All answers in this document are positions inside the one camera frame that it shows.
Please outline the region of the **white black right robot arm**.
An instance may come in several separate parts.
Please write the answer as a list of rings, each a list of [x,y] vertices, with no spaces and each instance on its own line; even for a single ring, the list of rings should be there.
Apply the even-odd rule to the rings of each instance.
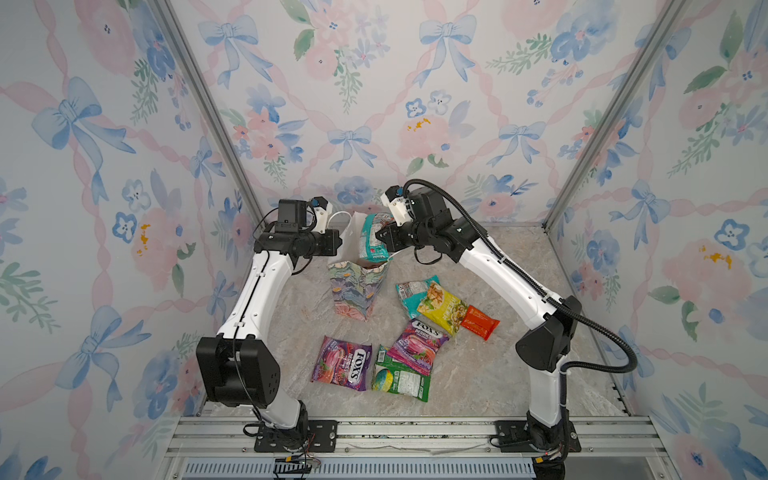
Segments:
[[[431,247],[468,269],[501,296],[527,332],[515,351],[527,366],[530,403],[523,440],[545,460],[565,459],[572,439],[567,410],[567,373],[575,321],[567,305],[506,255],[464,207],[446,191],[423,182],[412,192],[392,186],[381,201],[393,221],[376,237],[387,250]]]

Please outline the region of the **green Fox's candy bag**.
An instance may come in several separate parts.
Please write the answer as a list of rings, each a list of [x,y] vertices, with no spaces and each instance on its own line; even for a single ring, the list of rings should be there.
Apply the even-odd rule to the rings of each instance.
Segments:
[[[387,355],[380,345],[374,363],[371,388],[374,391],[408,396],[426,403],[429,400],[431,378],[421,375],[406,364]]]

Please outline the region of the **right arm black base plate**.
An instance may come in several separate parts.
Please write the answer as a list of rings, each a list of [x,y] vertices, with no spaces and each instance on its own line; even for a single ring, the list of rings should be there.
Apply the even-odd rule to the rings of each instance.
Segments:
[[[547,427],[536,420],[499,420],[494,423],[495,434],[489,444],[503,453],[534,453],[555,455],[564,447],[568,453],[582,451],[578,434],[571,421],[560,421]]]

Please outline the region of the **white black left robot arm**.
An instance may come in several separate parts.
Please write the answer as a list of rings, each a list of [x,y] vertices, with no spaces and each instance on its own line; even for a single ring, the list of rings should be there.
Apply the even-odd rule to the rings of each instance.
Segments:
[[[256,441],[266,448],[296,452],[310,441],[306,406],[281,386],[280,365],[267,345],[279,295],[299,259],[333,257],[342,244],[336,229],[262,234],[232,312],[197,344],[207,399],[251,407],[259,422]]]

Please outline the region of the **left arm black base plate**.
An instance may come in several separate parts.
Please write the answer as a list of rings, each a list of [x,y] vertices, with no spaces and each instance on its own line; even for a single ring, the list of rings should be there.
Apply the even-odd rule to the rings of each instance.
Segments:
[[[333,453],[339,423],[335,420],[300,420],[293,429],[264,427],[255,434],[256,453]]]

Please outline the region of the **floral paper gift bag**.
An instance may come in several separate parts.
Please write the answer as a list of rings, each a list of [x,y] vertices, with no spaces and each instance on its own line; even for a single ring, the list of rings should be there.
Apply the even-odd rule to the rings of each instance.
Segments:
[[[328,261],[334,309],[341,316],[366,321],[386,278],[389,260],[371,263],[360,258],[359,237],[369,214],[346,212],[346,215],[349,220],[340,233],[343,245]]]

